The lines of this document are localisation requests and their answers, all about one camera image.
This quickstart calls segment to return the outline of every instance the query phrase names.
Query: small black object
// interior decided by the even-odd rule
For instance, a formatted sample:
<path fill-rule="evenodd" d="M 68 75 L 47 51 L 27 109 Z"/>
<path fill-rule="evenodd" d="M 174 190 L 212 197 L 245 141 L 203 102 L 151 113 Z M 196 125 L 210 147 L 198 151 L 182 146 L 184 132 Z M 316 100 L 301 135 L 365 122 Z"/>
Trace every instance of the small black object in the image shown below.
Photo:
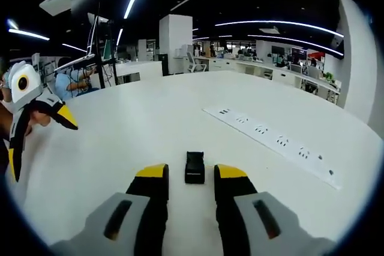
<path fill-rule="evenodd" d="M 185 165 L 185 183 L 204 184 L 204 152 L 187 152 L 187 163 Z"/>

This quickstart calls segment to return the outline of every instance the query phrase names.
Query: black ceiling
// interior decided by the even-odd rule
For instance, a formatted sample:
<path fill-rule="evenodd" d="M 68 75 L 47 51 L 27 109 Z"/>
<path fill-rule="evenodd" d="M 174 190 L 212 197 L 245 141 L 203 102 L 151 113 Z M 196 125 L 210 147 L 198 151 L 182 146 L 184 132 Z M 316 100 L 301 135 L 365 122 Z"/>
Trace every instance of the black ceiling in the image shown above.
<path fill-rule="evenodd" d="M 77 50 L 62 47 L 67 43 L 80 47 L 86 46 L 89 23 L 71 17 L 70 11 L 52 17 L 38 5 L 42 0 L 8 0 L 7 17 L 14 19 L 21 30 L 35 32 L 50 37 L 49 42 L 27 39 L 19 35 L 7 34 L 9 49 L 16 49 L 16 54 L 30 55 L 35 50 L 43 53 L 73 54 Z M 183 0 L 136 0 L 129 18 L 125 21 L 128 0 L 108 0 L 109 7 L 101 14 L 116 20 L 113 34 L 118 34 L 124 27 L 121 43 L 136 41 L 139 38 L 157 38 L 158 21 Z M 233 35 L 233 39 L 247 39 L 248 34 L 262 34 L 257 24 L 214 26 L 217 23 L 242 20 L 286 20 L 308 23 L 336 31 L 339 15 L 338 0 L 191 0 L 172 11 L 173 14 L 193 16 L 196 37 L 216 37 Z M 328 46 L 333 35 L 293 25 L 275 25 L 281 36 L 300 39 Z"/>

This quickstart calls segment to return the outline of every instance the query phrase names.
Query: electrical outlet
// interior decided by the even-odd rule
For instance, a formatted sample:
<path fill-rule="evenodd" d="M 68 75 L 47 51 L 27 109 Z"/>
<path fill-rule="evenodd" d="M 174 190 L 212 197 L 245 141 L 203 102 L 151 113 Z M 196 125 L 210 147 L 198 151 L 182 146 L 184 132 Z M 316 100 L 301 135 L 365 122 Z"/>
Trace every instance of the electrical outlet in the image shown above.
<path fill-rule="evenodd" d="M 284 136 L 283 133 L 278 132 L 269 125 L 232 109 L 213 107 L 203 109 L 203 111 L 279 153 L 288 161 L 315 175 L 332 187 L 341 188 L 339 176 L 322 154 L 305 147 L 299 141 Z"/>

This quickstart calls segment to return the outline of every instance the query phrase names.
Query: bird-shaped gripper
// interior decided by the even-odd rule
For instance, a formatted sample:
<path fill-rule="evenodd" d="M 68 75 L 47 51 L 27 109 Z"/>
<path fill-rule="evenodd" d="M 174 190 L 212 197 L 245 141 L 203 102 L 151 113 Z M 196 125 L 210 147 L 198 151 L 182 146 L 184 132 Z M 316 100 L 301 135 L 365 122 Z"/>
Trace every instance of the bird-shaped gripper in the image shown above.
<path fill-rule="evenodd" d="M 8 156 L 11 171 L 18 182 L 22 168 L 25 132 L 31 112 L 44 113 L 62 126 L 77 130 L 77 123 L 68 107 L 49 88 L 43 89 L 40 75 L 25 61 L 12 66 L 9 82 L 14 103 L 13 122 L 10 131 Z"/>

